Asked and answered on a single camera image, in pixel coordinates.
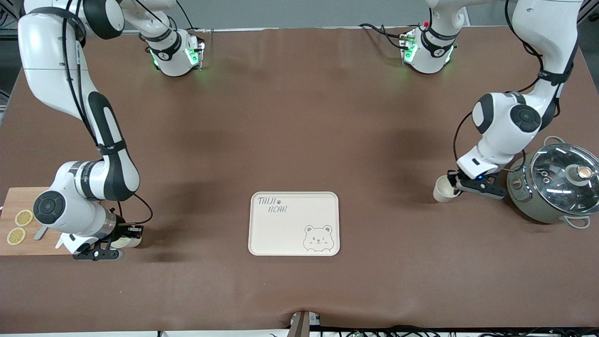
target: brown mat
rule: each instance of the brown mat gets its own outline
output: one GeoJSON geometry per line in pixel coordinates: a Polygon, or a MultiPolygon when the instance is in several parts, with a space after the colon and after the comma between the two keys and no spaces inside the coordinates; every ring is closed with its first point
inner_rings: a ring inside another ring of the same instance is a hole
{"type": "MultiPolygon", "coordinates": [[[[432,202],[474,102],[534,79],[537,61],[507,28],[464,29],[431,76],[357,29],[205,37],[206,69],[181,78],[156,71],[136,36],[89,43],[156,216],[143,248],[116,263],[0,258],[0,332],[263,329],[299,310],[344,326],[599,325],[599,218],[576,231],[507,201],[432,202]],[[250,255],[257,191],[335,192],[339,254],[250,255]]],[[[528,150],[555,134],[599,154],[597,106],[578,54],[562,115],[528,150]]],[[[479,137],[466,124],[459,152],[479,137]]],[[[22,76],[0,146],[1,197],[98,157],[80,121],[38,102],[22,76]]],[[[134,199],[124,212],[146,217],[134,199]]]]}

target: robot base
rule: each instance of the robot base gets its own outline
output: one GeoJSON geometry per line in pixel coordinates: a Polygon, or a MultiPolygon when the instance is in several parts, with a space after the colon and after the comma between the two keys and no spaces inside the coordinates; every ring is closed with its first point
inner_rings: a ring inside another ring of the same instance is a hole
{"type": "Polygon", "coordinates": [[[418,27],[401,35],[400,46],[407,47],[406,50],[401,51],[401,59],[405,64],[409,64],[414,70],[420,73],[434,74],[449,62],[453,46],[445,55],[435,58],[431,56],[431,53],[420,42],[422,34],[423,31],[418,27]]]}

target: pot handle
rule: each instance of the pot handle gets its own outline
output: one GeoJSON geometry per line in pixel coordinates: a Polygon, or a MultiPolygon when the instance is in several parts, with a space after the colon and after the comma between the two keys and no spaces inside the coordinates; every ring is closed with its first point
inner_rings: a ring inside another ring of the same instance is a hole
{"type": "Polygon", "coordinates": [[[591,224],[591,219],[588,216],[585,216],[584,218],[570,218],[567,215],[564,215],[561,217],[561,219],[570,227],[574,228],[574,229],[585,229],[588,228],[589,225],[591,224]],[[583,226],[578,227],[577,225],[574,225],[572,223],[572,220],[584,220],[585,224],[583,226]]]}
{"type": "Polygon", "coordinates": [[[564,140],[562,138],[559,138],[558,136],[549,136],[549,137],[545,138],[543,145],[547,146],[547,141],[550,139],[553,139],[553,140],[557,141],[558,143],[562,143],[562,144],[565,143],[564,140]]]}

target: green indicator light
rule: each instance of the green indicator light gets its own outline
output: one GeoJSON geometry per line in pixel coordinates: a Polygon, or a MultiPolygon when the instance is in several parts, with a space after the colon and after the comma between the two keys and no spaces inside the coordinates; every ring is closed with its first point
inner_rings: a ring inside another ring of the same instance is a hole
{"type": "Polygon", "coordinates": [[[192,65],[198,64],[198,62],[199,62],[198,53],[194,52],[193,49],[192,50],[186,49],[186,51],[187,51],[187,57],[189,58],[189,62],[192,65]]]}
{"type": "Polygon", "coordinates": [[[451,58],[451,52],[452,51],[453,51],[453,46],[447,52],[447,58],[445,59],[445,63],[449,62],[449,59],[451,58]]]}
{"type": "Polygon", "coordinates": [[[404,57],[406,62],[411,62],[412,60],[414,60],[414,54],[416,52],[417,52],[416,44],[412,45],[411,48],[408,48],[408,50],[406,50],[406,55],[404,57]]]}
{"type": "Polygon", "coordinates": [[[156,61],[156,55],[154,55],[154,52],[151,49],[150,49],[150,55],[152,56],[152,59],[154,60],[154,65],[159,67],[158,61],[156,61]]]}

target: bear illustration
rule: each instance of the bear illustration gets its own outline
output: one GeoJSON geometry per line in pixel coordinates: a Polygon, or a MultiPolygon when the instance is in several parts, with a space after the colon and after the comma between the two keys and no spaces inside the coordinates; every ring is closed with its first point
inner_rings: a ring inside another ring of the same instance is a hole
{"type": "Polygon", "coordinates": [[[326,225],[322,228],[314,228],[310,225],[305,227],[304,248],[314,252],[331,251],[335,246],[333,236],[331,235],[333,228],[326,225]]]}

